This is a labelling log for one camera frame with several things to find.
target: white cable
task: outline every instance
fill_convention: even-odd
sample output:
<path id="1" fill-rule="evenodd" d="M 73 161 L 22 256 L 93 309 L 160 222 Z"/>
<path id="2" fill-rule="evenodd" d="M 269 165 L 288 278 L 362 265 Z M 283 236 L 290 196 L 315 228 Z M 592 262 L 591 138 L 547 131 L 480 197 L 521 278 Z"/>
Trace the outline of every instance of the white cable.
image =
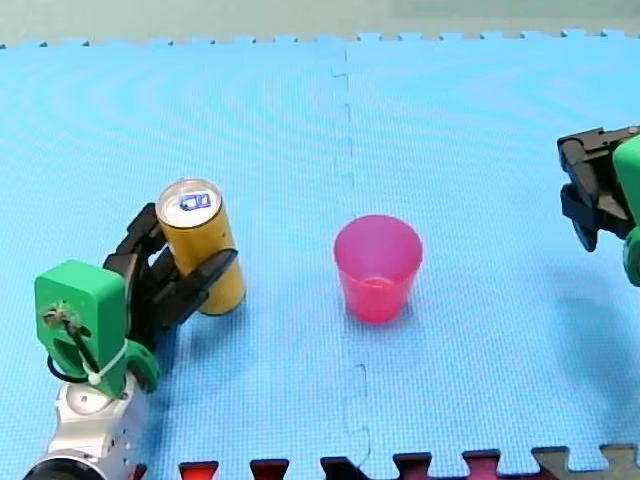
<path id="1" fill-rule="evenodd" d="M 87 373 L 87 379 L 89 380 L 89 383 L 91 385 L 99 385 L 102 382 L 102 377 L 104 377 L 107 373 L 109 373 L 109 370 L 111 370 L 116 365 L 116 363 L 118 363 L 118 361 L 120 361 L 120 359 L 124 356 L 124 354 L 127 351 L 128 345 L 129 345 L 129 342 L 125 338 L 120 351 L 116 353 L 115 357 L 113 357 L 109 361 L 109 363 L 107 363 L 99 372 L 92 372 L 87 366 L 87 364 L 84 362 L 84 360 L 82 361 L 82 367 L 84 368 L 84 371 Z"/>

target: yellow can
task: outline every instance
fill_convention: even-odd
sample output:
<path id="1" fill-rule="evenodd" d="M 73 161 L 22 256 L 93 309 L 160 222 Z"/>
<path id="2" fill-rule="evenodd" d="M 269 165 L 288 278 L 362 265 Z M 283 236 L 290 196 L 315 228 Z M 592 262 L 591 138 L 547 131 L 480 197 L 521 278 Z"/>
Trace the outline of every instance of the yellow can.
<path id="1" fill-rule="evenodd" d="M 235 248 L 222 194 L 211 183 L 183 179 L 167 187 L 156 202 L 160 227 L 183 276 L 214 253 Z M 222 315 L 237 307 L 246 295 L 238 258 L 211 286 L 200 307 L 207 315 Z"/>

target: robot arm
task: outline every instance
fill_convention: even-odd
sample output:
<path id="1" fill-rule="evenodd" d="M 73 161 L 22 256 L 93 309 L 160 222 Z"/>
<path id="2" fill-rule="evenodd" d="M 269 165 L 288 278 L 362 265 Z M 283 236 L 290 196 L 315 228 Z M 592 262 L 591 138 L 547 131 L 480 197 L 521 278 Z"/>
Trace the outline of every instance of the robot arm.
<path id="1" fill-rule="evenodd" d="M 63 384 L 56 432 L 25 480 L 134 478 L 147 394 L 160 376 L 152 352 L 207 300 L 237 255 L 221 250 L 181 277 L 166 243 L 149 203 L 102 267 L 67 261 L 36 279 L 38 338 Z"/>
<path id="2" fill-rule="evenodd" d="M 562 169 L 562 213 L 588 252 L 604 230 L 625 241 L 623 265 L 640 287 L 640 127 L 594 129 L 558 140 Z"/>

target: pink cup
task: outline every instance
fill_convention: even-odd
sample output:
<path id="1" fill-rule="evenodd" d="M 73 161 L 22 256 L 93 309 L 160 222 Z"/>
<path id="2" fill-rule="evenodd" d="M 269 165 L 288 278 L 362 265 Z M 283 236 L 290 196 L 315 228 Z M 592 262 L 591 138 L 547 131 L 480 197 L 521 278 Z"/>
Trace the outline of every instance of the pink cup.
<path id="1" fill-rule="evenodd" d="M 422 263 L 422 242 L 401 220 L 368 215 L 340 231 L 334 256 L 347 309 L 364 322 L 381 324 L 404 309 Z"/>

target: can lid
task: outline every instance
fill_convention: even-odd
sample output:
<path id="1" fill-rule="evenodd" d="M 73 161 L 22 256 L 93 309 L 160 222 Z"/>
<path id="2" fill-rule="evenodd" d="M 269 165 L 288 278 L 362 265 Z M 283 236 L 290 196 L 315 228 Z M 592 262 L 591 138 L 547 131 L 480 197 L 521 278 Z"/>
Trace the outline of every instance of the can lid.
<path id="1" fill-rule="evenodd" d="M 159 220 L 176 228 L 193 228 L 220 209 L 220 192 L 206 180 L 187 178 L 168 186 L 156 202 Z"/>

